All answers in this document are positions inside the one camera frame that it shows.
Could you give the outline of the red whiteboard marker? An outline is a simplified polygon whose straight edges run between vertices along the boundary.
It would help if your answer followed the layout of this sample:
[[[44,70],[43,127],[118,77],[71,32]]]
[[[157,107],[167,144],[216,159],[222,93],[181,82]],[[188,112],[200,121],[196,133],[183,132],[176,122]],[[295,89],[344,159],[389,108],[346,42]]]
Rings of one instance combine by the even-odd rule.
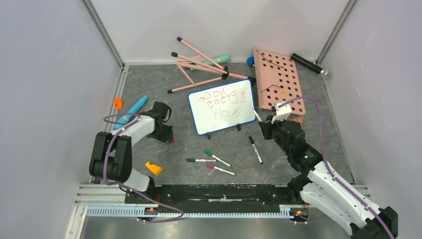
[[[255,111],[255,110],[253,110],[253,112],[254,112],[256,118],[258,119],[258,121],[262,121],[262,118],[260,117],[260,115],[258,114],[258,112]]]

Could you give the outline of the blue framed whiteboard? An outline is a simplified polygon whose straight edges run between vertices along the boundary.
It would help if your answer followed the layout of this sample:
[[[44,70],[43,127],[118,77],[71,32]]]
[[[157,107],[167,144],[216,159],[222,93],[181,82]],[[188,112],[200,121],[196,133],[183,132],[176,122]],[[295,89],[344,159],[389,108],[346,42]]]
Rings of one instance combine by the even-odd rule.
[[[198,135],[249,123],[256,119],[252,82],[243,79],[188,94]]]

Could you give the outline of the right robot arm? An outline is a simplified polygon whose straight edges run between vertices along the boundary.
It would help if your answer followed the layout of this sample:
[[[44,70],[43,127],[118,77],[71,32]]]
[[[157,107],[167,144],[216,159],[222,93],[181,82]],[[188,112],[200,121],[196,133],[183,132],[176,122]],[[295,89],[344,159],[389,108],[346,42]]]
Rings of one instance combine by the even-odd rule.
[[[290,165],[300,173],[288,183],[291,202],[316,207],[340,225],[352,239],[396,239],[398,214],[391,207],[381,208],[343,179],[309,145],[298,122],[271,120],[259,122],[266,140],[273,140],[286,154]]]

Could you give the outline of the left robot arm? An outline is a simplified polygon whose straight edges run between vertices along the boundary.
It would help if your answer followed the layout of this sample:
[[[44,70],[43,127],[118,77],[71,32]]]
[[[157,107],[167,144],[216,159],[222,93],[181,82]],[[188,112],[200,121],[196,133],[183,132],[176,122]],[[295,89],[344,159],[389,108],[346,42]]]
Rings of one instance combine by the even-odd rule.
[[[134,114],[134,119],[120,129],[97,133],[92,150],[89,174],[105,183],[118,183],[137,190],[137,196],[145,203],[156,198],[151,177],[133,168],[132,147],[143,138],[164,143],[174,141],[173,127],[166,125],[171,108],[163,102],[155,102],[146,112]]]

